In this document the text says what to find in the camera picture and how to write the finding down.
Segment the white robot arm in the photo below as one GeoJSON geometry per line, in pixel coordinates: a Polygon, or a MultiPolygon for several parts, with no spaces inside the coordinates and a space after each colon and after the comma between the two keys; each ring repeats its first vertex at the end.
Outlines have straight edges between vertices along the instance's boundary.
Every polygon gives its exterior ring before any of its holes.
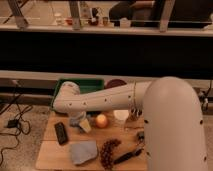
{"type": "Polygon", "coordinates": [[[203,114],[196,91],[185,80],[162,77],[76,94],[73,82],[59,90],[60,113],[140,109],[144,115],[147,171],[208,171],[203,114]]]}

